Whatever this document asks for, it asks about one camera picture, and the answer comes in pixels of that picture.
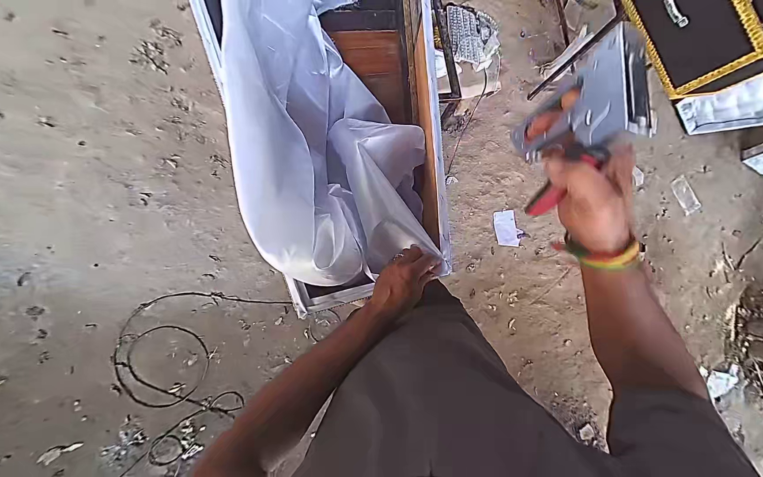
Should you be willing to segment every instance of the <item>black box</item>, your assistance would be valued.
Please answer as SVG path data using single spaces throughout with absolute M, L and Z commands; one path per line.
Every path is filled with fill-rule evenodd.
M 763 0 L 622 0 L 671 99 L 763 72 Z

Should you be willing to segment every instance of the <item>wooden box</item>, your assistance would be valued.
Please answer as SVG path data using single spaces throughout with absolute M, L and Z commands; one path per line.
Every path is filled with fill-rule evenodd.
M 622 0 L 671 99 L 763 72 L 763 0 Z
M 219 0 L 191 0 L 191 10 L 213 71 L 220 71 L 222 18 Z M 344 62 L 385 107 L 391 121 L 414 124 L 426 135 L 426 162 L 415 169 L 423 202 L 422 224 L 451 263 L 449 215 L 441 149 L 438 83 L 434 71 L 431 0 L 362 0 L 320 16 Z M 215 73 L 221 90 L 220 75 Z M 300 317 L 372 295 L 374 283 L 359 276 L 337 287 L 285 277 Z

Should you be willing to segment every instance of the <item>hand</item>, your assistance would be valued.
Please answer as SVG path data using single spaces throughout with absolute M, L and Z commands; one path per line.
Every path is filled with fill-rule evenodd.
M 573 240 L 591 252 L 617 253 L 631 236 L 631 168 L 629 145 L 616 146 L 602 170 L 583 162 L 568 162 L 560 152 L 546 154 L 549 180 L 567 190 L 558 204 L 558 219 Z
M 366 307 L 398 318 L 417 304 L 423 287 L 435 277 L 431 268 L 438 263 L 437 257 L 423 253 L 416 245 L 402 250 L 379 274 Z

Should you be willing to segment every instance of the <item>man's right hand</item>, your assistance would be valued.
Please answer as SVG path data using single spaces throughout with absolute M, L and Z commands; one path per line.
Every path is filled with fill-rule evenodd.
M 567 190 L 558 218 L 573 240 L 595 253 L 623 251 L 631 238 L 631 146 L 614 147 L 602 170 L 569 162 L 559 150 L 544 156 L 549 180 Z

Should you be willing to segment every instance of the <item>red handle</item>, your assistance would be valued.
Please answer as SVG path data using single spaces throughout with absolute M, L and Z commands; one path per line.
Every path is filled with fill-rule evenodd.
M 526 214 L 530 216 L 542 216 L 558 205 L 558 202 L 564 200 L 567 195 L 566 189 L 559 189 L 547 182 L 546 185 L 537 192 L 535 198 L 525 207 Z

